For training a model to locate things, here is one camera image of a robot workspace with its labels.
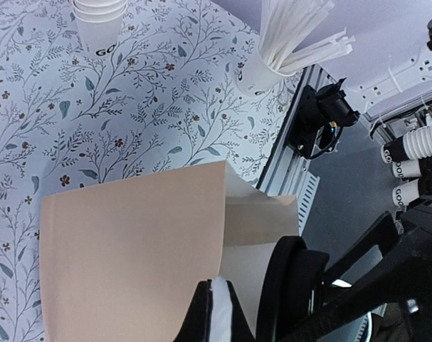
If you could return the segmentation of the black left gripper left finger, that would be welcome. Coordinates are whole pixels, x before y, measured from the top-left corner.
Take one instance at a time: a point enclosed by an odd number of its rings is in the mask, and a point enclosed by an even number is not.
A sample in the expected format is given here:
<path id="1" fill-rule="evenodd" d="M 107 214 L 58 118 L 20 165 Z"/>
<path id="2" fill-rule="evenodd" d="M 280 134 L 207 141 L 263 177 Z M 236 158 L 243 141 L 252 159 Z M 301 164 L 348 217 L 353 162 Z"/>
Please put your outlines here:
<path id="1" fill-rule="evenodd" d="M 213 308 L 212 280 L 200 281 L 174 342 L 207 342 Z"/>

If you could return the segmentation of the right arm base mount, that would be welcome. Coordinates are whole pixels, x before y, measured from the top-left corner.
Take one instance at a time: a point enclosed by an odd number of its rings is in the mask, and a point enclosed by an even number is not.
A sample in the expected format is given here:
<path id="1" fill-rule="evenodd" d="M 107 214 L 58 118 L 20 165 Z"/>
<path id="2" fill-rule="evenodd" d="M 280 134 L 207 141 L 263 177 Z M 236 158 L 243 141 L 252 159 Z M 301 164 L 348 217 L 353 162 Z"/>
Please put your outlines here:
<path id="1" fill-rule="evenodd" d="M 310 85 L 303 88 L 286 137 L 286 145 L 300 157 L 314 160 L 329 152 L 339 142 L 343 130 L 357 123 L 360 113 L 345 99 L 343 83 L 341 78 L 319 90 Z M 314 154 L 312 151 L 321 130 L 330 134 L 331 140 Z"/>

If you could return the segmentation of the black plastic cup lid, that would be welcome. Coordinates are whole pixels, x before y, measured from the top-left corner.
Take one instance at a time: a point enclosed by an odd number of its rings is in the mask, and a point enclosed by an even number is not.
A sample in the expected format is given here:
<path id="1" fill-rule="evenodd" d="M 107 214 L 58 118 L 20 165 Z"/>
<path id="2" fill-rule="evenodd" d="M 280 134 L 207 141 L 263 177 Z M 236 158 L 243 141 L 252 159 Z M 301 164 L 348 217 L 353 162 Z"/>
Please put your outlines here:
<path id="1" fill-rule="evenodd" d="M 263 281 L 255 337 L 279 341 L 310 315 L 329 254 L 310 250 L 299 236 L 279 239 Z"/>

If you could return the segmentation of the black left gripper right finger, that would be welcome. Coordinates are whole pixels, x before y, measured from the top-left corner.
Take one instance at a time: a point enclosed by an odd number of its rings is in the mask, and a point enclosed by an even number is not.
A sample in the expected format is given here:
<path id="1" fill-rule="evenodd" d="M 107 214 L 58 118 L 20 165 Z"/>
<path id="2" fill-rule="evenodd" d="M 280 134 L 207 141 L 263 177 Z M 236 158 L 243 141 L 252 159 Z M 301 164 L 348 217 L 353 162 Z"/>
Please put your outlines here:
<path id="1" fill-rule="evenodd" d="M 255 342 L 233 284 L 227 281 L 227 285 L 232 304 L 230 342 Z"/>

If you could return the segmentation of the brown paper bag white handles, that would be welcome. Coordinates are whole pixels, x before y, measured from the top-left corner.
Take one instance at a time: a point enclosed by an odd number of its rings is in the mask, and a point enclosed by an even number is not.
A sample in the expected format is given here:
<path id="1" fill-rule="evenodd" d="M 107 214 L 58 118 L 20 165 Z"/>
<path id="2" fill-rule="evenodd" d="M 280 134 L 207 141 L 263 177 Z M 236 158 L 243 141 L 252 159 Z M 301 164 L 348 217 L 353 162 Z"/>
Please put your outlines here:
<path id="1" fill-rule="evenodd" d="M 254 331 L 294 195 L 268 196 L 226 162 L 81 188 L 42 201 L 39 270 L 49 341 L 172 341 L 200 281 L 222 277 Z"/>

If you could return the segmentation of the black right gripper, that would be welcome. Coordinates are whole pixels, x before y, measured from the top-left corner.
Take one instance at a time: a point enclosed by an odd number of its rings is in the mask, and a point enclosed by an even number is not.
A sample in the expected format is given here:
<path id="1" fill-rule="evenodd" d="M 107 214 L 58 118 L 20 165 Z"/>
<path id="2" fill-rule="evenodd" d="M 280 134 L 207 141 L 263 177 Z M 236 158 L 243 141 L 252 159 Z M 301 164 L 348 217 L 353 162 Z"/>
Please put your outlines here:
<path id="1" fill-rule="evenodd" d="M 405 212 L 396 246 L 351 288 L 305 318 L 284 341 L 316 341 L 368 311 L 398 303 L 412 341 L 432 341 L 432 196 Z"/>

